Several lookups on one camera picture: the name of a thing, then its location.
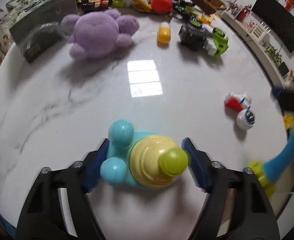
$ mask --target green ball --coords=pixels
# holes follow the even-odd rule
[[[181,175],[188,166],[188,155],[181,148],[172,148],[158,159],[161,170],[169,176]]]

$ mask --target metal screw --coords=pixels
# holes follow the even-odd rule
[[[76,162],[74,162],[73,167],[80,168],[82,166],[82,164],[83,164],[82,161],[76,161]]]
[[[211,162],[211,165],[212,165],[214,168],[217,168],[217,169],[221,169],[221,168],[223,168],[223,165],[222,165],[220,162],[217,162],[217,161],[213,161],[213,162]]]
[[[48,173],[49,171],[52,171],[52,169],[51,169],[50,167],[44,167],[44,168],[42,168],[41,173],[42,173],[42,174],[46,174],[46,173]]]
[[[247,174],[254,174],[253,170],[251,168],[248,168],[248,167],[244,168],[243,172],[246,172]]]

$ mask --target marble tabletop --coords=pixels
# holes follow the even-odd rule
[[[286,143],[282,116],[254,57],[218,18],[213,26],[229,37],[220,58],[179,44],[181,21],[171,21],[168,48],[157,46],[163,16],[139,14],[140,30],[126,53],[75,62],[70,45],[59,43],[32,64],[13,45],[0,67],[0,213],[16,226],[40,169],[63,169],[107,137],[109,125],[128,119],[138,130],[190,137],[196,147],[227,168],[276,156]],[[253,98],[255,126],[247,133],[224,109],[229,92]],[[162,190],[111,187],[89,194],[107,239],[187,239],[206,194],[186,171]],[[284,204],[272,202],[274,210]],[[67,202],[62,191],[62,202]],[[75,234],[64,205],[66,223]]]

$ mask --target purple plush toy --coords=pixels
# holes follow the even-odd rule
[[[70,14],[61,22],[63,28],[73,28],[69,43],[74,59],[102,58],[119,48],[132,44],[131,36],[139,29],[138,20],[121,16],[116,9],[91,12],[83,16]]]

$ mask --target television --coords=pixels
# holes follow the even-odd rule
[[[281,39],[290,53],[294,51],[294,16],[276,0],[257,0],[252,12]]]

